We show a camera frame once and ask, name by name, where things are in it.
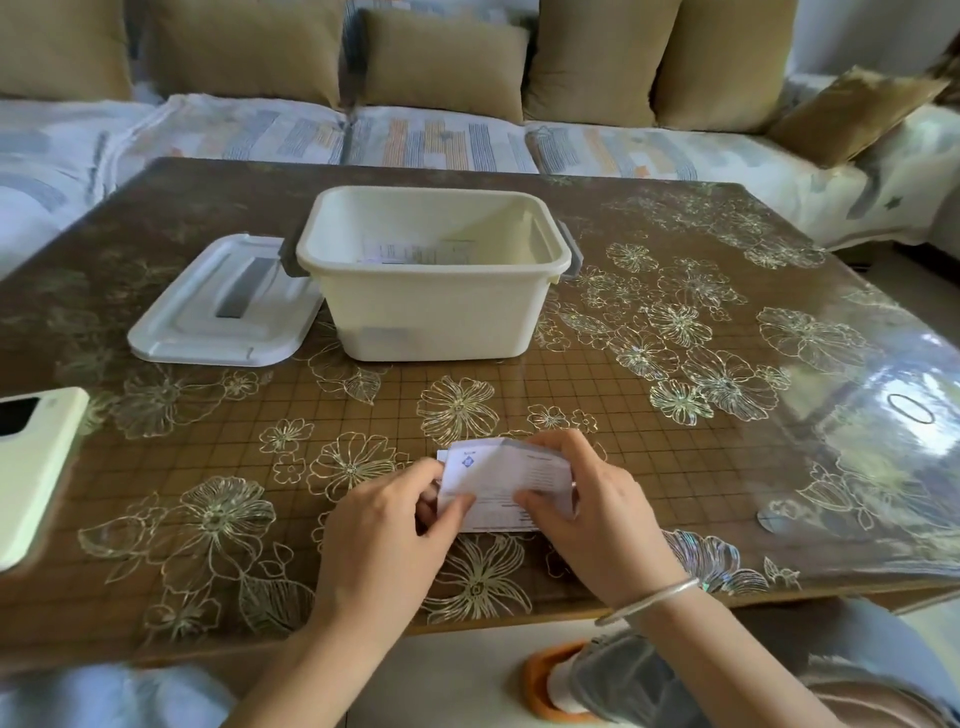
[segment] plastic container handle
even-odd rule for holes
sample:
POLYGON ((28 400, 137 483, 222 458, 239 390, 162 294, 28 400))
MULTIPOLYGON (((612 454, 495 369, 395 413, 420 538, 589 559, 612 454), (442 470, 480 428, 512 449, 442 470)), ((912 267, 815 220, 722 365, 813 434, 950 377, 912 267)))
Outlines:
POLYGON ((580 252, 580 246, 577 245, 577 241, 573 239, 573 235, 570 234, 570 228, 566 226, 566 223, 556 218, 554 218, 554 220, 557 223, 557 228, 560 229, 560 234, 564 237, 564 243, 566 243, 567 248, 570 249, 570 265, 561 273, 560 280, 572 280, 580 275, 580 269, 584 267, 584 254, 580 252))
POLYGON ((310 275, 297 260, 297 244, 303 237, 303 230, 306 228, 309 219, 310 211, 308 210, 293 231, 284 237, 283 242, 280 243, 280 265, 283 266, 283 272, 292 279, 302 279, 310 275))

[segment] silver bangle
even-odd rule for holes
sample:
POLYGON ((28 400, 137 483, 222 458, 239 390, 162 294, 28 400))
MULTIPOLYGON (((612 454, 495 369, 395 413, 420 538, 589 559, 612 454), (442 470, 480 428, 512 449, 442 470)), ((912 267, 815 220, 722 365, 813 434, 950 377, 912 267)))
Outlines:
POLYGON ((674 584, 672 587, 661 589, 659 592, 655 592, 645 599, 635 601, 633 604, 628 604, 623 609, 618 609, 610 615, 601 617, 593 624, 598 627, 609 627, 616 621, 626 619, 630 615, 635 615, 637 612, 642 612, 644 609, 652 607, 654 604, 659 604, 665 599, 669 599, 671 596, 676 596, 680 592, 685 592, 690 587, 699 586, 699 584, 700 579, 698 579, 696 576, 691 576, 686 581, 680 582, 680 584, 674 584))

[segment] wooden table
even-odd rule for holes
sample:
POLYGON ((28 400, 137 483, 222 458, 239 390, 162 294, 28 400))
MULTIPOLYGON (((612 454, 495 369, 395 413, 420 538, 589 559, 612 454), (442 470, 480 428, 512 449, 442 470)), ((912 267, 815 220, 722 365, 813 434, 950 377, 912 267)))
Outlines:
MULTIPOLYGON (((739 185, 164 159, 0 285, 0 350, 0 394, 92 396, 42 543, 0 576, 8 659, 282 636, 352 484, 557 426, 636 476, 733 603, 957 584, 957 352, 739 185), (283 236, 340 184, 529 192, 587 266, 506 361, 357 364, 323 314, 266 369, 131 355, 206 245, 283 236)), ((415 629, 598 609, 541 536, 464 536, 415 629)))

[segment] paper document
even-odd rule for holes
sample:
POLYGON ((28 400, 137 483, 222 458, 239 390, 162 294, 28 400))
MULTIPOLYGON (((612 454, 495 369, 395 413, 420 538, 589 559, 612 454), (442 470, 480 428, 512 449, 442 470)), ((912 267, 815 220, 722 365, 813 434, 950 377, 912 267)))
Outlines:
POLYGON ((445 463, 438 513, 461 493, 477 496, 464 520, 464 533, 536 531, 527 512, 514 503, 514 493, 522 490, 552 498, 561 513, 573 516, 570 464, 554 450, 493 437, 454 443, 439 451, 437 459, 445 463))

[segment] left hand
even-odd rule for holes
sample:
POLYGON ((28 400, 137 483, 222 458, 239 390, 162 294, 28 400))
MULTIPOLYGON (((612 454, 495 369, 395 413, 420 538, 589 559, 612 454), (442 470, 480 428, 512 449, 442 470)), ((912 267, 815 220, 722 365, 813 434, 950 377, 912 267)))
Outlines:
POLYGON ((393 646, 423 603, 474 501, 457 497, 418 536, 420 495, 430 494, 443 472, 441 463, 422 458, 344 496, 326 521, 314 619, 350 622, 384 652, 393 646))

